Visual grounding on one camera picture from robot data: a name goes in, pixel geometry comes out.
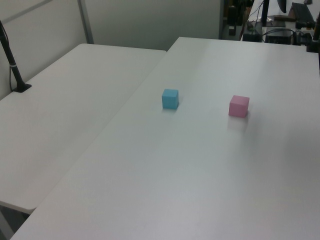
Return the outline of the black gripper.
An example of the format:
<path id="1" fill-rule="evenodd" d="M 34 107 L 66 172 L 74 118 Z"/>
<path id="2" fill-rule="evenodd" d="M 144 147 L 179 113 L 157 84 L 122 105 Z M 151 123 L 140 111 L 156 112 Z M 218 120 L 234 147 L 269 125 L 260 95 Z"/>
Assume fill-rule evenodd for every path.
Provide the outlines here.
<path id="1" fill-rule="evenodd" d="M 314 26 L 314 34 L 313 34 L 313 41 L 308 43 L 306 46 L 306 51 L 308 53 L 315 53 L 316 51 L 320 51 L 320 13 L 318 14 Z"/>

